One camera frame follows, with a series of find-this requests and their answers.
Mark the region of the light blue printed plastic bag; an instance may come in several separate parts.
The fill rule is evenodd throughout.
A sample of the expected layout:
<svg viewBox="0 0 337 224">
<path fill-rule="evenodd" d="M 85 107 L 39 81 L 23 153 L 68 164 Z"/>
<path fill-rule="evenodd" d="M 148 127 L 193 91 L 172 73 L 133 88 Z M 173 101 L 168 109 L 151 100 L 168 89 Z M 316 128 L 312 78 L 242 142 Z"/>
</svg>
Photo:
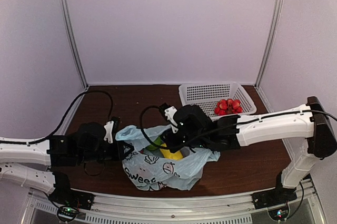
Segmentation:
<svg viewBox="0 0 337 224">
<path fill-rule="evenodd" d="M 143 191 L 158 191 L 165 187 L 191 190 L 202 178 L 206 163 L 217 162 L 221 156 L 218 151 L 184 147 L 181 149 L 181 160 L 165 158 L 159 149 L 146 149 L 149 142 L 135 125 L 117 132 L 116 140 L 134 147 L 122 161 L 122 166 L 135 187 Z"/>
</svg>

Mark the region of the red lychee bunch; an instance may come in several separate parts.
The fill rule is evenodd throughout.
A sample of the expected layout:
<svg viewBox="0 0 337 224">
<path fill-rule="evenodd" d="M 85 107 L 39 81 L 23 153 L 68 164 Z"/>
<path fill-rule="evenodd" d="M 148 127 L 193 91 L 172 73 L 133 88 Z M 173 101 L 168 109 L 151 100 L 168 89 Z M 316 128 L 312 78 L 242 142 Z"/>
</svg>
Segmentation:
<svg viewBox="0 0 337 224">
<path fill-rule="evenodd" d="M 240 114 L 243 112 L 241 101 L 238 99 L 221 99 L 217 102 L 214 113 L 218 116 Z"/>
</svg>

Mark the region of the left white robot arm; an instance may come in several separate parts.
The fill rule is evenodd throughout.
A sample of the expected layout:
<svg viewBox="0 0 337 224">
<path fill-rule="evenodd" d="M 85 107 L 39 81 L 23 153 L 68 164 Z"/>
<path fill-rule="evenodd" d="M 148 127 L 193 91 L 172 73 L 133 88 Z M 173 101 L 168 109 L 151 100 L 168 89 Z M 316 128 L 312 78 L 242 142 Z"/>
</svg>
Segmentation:
<svg viewBox="0 0 337 224">
<path fill-rule="evenodd" d="M 69 135 L 50 135 L 42 139 L 1 138 L 1 178 L 22 187 L 40 190 L 71 205 L 76 194 L 66 174 L 27 167 L 39 164 L 51 167 L 76 167 L 89 162 L 122 161 L 134 151 L 124 141 L 117 141 L 114 121 L 81 124 Z"/>
</svg>

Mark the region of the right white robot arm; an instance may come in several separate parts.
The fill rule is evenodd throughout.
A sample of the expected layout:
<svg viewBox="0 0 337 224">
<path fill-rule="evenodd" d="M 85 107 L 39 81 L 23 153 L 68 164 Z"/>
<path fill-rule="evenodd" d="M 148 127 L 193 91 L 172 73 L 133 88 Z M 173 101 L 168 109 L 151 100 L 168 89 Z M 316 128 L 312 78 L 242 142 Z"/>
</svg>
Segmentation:
<svg viewBox="0 0 337 224">
<path fill-rule="evenodd" d="M 261 115 L 227 115 L 212 120 L 198 105 L 180 109 L 163 104 L 163 117 L 171 124 L 163 141 L 171 152 L 183 147 L 206 148 L 211 151 L 239 149 L 259 142 L 282 138 L 304 138 L 297 158 L 277 179 L 278 185 L 270 192 L 273 203 L 282 203 L 313 166 L 336 152 L 336 137 L 330 120 L 315 96 L 306 104 L 278 113 Z"/>
</svg>

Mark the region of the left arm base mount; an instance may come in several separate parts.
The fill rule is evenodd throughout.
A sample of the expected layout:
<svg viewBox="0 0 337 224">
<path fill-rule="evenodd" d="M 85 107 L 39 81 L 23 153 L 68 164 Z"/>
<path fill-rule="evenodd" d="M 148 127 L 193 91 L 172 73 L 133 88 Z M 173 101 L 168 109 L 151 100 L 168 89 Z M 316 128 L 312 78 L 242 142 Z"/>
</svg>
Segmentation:
<svg viewBox="0 0 337 224">
<path fill-rule="evenodd" d="M 55 189 L 46 196 L 51 204 L 56 207 L 56 216 L 62 222 L 75 220 L 81 210 L 91 210 L 95 198 L 91 193 L 73 189 L 70 191 Z"/>
</svg>

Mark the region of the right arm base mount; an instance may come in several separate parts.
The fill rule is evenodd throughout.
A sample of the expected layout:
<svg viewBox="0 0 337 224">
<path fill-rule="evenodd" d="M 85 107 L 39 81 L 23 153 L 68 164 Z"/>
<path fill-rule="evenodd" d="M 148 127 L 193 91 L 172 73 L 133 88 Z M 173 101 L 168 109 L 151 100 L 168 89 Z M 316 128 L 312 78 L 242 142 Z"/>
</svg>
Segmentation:
<svg viewBox="0 0 337 224">
<path fill-rule="evenodd" d="M 286 221 L 290 216 L 289 202 L 296 200 L 297 194 L 292 189 L 271 189 L 252 194 L 256 210 L 267 209 L 269 217 L 277 222 Z"/>
</svg>

